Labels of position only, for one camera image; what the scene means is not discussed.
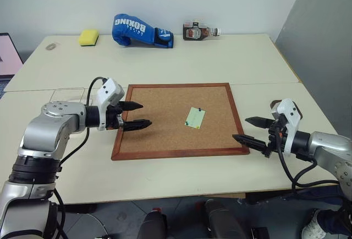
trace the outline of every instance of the green card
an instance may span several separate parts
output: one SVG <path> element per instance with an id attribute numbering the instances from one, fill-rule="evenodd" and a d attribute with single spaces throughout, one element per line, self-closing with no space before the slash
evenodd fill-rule
<path id="1" fill-rule="evenodd" d="M 202 124 L 204 115 L 205 115 L 204 110 L 191 107 L 191 110 L 189 111 L 185 125 L 199 129 Z"/>

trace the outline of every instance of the white sneaker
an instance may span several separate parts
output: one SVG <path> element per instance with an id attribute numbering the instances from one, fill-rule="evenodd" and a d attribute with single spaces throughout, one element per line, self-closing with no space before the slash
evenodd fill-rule
<path id="1" fill-rule="evenodd" d="M 313 218 L 301 231 L 301 239 L 323 239 L 326 232 L 320 227 L 317 216 L 320 210 L 316 210 Z"/>

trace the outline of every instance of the white table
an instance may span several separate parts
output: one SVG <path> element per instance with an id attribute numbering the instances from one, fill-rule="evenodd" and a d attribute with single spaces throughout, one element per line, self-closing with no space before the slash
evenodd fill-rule
<path id="1" fill-rule="evenodd" d="M 270 118 L 270 102 L 282 98 L 292 98 L 302 111 L 301 131 L 336 133 L 302 84 L 233 85 L 231 89 L 245 134 L 267 141 L 267 130 L 256 128 L 244 119 Z M 27 124 L 39 115 L 52 93 L 50 90 L 8 92 L 0 100 L 0 183 L 11 172 Z M 84 136 L 72 135 L 66 153 Z M 291 186 L 277 154 L 267 159 L 251 150 L 249 155 L 111 161 L 115 136 L 115 130 L 92 129 L 87 144 L 65 162 L 57 181 L 65 203 L 265 191 Z M 294 155 L 286 161 L 292 174 L 308 165 Z M 316 168 L 304 175 L 302 182 L 322 179 L 333 176 Z"/>
<path id="2" fill-rule="evenodd" d="M 88 88 L 97 76 L 129 84 L 298 82 L 266 34 L 223 35 L 216 40 L 184 41 L 174 48 L 123 47 L 100 36 L 94 47 L 80 47 L 78 36 L 46 37 L 5 91 Z M 55 43 L 55 49 L 45 48 Z"/>

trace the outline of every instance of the laptop screen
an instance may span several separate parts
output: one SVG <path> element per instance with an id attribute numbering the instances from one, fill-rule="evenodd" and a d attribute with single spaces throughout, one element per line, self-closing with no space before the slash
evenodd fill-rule
<path id="1" fill-rule="evenodd" d="M 15 75 L 22 66 L 22 60 L 10 36 L 0 33 L 0 78 Z"/>

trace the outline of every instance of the blue boxing glove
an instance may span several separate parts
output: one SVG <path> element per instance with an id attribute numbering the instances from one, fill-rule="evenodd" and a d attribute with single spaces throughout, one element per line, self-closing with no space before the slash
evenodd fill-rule
<path id="1" fill-rule="evenodd" d="M 130 45 L 131 38 L 163 48 L 172 48 L 174 45 L 174 34 L 172 32 L 151 27 L 137 17 L 127 14 L 115 16 L 112 37 L 122 46 Z"/>

